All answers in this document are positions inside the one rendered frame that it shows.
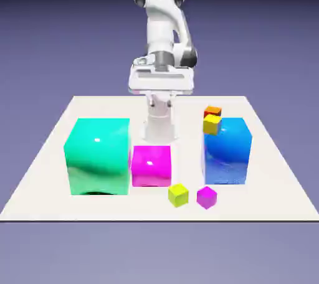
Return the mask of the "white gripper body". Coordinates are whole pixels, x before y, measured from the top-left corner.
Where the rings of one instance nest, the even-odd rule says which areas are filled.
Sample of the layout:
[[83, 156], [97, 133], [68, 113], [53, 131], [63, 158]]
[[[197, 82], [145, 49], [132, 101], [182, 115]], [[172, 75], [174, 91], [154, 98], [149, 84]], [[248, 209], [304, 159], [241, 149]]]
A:
[[174, 95], [190, 95], [194, 90], [194, 70], [169, 65], [168, 71], [159, 72], [154, 65], [132, 65], [128, 88], [135, 94], [169, 92]]

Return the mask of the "small purple cube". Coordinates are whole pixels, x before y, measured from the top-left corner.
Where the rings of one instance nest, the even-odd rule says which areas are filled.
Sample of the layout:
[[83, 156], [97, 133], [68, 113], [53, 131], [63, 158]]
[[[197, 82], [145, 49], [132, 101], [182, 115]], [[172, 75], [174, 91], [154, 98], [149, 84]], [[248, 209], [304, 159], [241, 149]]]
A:
[[209, 186], [205, 186], [197, 191], [196, 200], [201, 207], [209, 209], [217, 202], [217, 192]]

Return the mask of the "small orange cube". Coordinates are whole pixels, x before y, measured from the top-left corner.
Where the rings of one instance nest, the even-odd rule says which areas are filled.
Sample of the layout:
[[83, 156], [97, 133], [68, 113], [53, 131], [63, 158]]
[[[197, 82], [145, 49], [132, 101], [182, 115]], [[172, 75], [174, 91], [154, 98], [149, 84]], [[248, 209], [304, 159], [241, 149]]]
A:
[[221, 113], [222, 113], [222, 108], [209, 105], [204, 110], [203, 118], [207, 117], [208, 115], [221, 116]]

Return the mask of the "small lime cube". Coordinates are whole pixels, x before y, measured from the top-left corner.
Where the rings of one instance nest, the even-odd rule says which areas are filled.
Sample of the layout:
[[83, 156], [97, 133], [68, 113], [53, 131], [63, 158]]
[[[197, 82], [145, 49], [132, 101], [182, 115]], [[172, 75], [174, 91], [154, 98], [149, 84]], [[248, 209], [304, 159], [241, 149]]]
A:
[[180, 207], [189, 202], [189, 191], [181, 183], [168, 188], [168, 199], [174, 207]]

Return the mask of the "large teal box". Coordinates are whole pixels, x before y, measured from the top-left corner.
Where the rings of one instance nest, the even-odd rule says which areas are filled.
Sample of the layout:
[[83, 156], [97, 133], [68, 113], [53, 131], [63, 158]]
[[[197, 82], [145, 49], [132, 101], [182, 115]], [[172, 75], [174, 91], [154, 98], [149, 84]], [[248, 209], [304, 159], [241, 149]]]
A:
[[64, 144], [72, 195], [127, 195], [131, 159], [128, 118], [78, 118]]

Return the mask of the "small yellow cube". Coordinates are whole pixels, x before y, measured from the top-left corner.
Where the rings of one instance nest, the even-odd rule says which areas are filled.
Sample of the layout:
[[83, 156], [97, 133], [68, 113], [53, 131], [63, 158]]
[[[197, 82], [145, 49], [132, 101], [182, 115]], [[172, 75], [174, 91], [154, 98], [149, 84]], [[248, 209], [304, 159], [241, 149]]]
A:
[[217, 115], [208, 114], [203, 119], [203, 132], [207, 135], [218, 135], [222, 124], [222, 118]]

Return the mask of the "large blue box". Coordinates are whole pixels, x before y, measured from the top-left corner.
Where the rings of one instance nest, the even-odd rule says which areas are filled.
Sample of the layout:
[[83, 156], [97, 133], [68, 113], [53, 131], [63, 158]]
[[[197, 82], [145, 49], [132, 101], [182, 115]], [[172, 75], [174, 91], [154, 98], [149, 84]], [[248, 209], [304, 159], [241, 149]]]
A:
[[243, 118], [223, 118], [219, 133], [203, 134], [203, 143], [206, 184], [245, 184], [252, 134]]

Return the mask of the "large magenta box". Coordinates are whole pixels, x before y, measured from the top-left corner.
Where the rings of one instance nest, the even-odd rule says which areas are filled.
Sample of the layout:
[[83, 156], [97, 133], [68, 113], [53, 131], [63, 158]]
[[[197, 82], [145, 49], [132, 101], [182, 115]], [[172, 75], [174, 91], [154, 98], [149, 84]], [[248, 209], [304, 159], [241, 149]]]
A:
[[133, 187], [168, 187], [172, 164], [169, 145], [136, 145], [131, 162]]

